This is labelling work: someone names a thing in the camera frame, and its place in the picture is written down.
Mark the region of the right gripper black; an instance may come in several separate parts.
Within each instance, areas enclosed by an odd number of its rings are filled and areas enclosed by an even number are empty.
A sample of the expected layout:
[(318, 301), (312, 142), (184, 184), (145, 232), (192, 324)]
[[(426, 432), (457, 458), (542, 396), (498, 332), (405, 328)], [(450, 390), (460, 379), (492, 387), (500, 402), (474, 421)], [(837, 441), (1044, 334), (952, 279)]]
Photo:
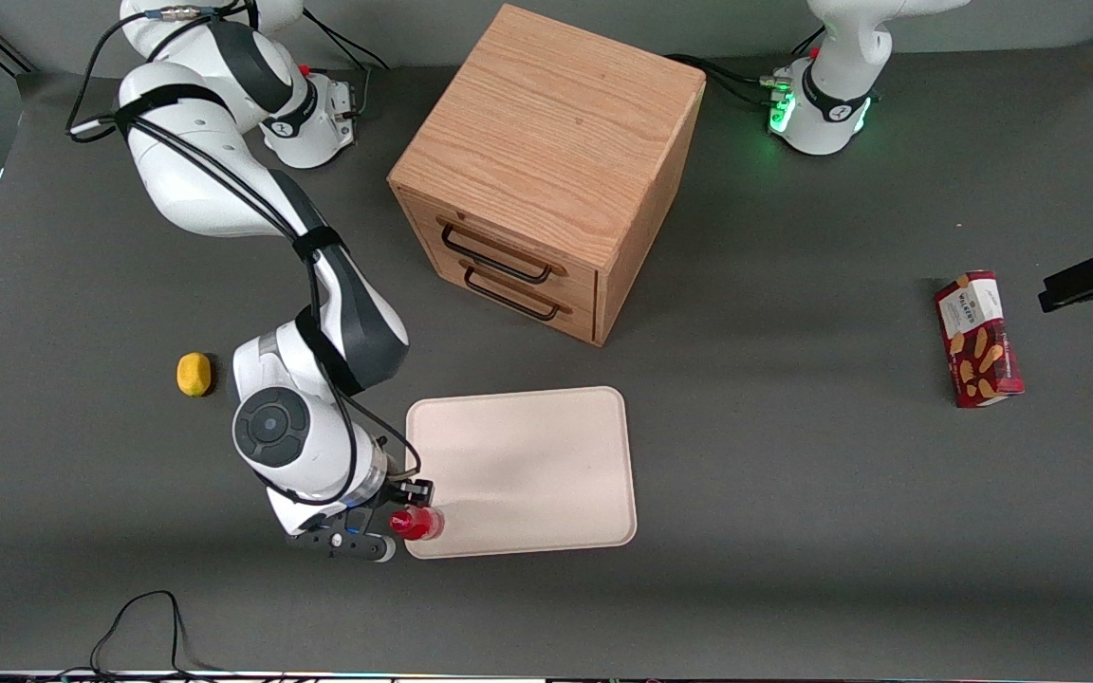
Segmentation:
[(368, 533), (373, 516), (386, 503), (399, 503), (407, 507), (430, 507), (433, 505), (435, 485), (433, 481), (383, 481), (380, 488), (368, 498), (346, 510), (346, 531), (364, 535)]

